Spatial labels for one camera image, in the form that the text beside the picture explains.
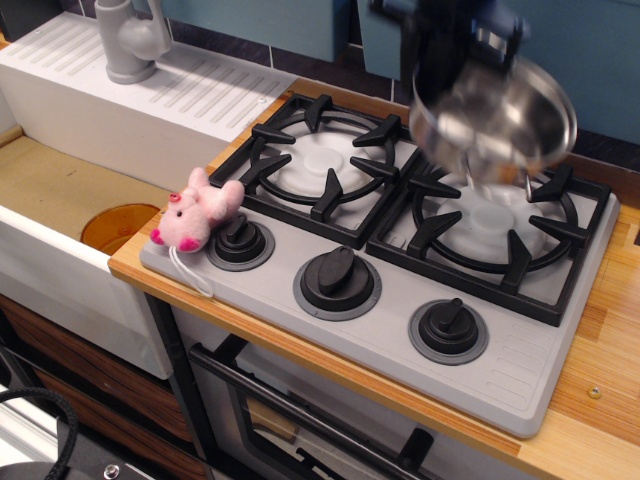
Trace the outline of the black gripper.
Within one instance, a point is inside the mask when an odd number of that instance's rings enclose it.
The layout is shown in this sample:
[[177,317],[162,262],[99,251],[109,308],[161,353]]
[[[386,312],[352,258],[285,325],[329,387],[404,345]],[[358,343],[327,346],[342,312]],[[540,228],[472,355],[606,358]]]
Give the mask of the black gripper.
[[455,83],[464,48],[505,55],[530,39],[530,24],[501,1],[371,1],[400,25],[400,80],[425,107]]

